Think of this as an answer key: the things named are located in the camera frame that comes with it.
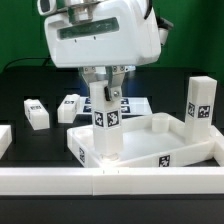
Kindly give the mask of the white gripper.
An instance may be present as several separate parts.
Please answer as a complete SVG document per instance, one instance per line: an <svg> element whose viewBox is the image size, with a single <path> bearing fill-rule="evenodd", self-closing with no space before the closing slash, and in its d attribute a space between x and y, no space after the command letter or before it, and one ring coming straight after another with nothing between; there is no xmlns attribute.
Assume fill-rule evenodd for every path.
<svg viewBox="0 0 224 224"><path fill-rule="evenodd" d="M124 66L153 63L160 56L152 0L43 0L43 15L56 66L81 67L86 85L97 81L92 66L108 66L107 101L121 99Z"/></svg>

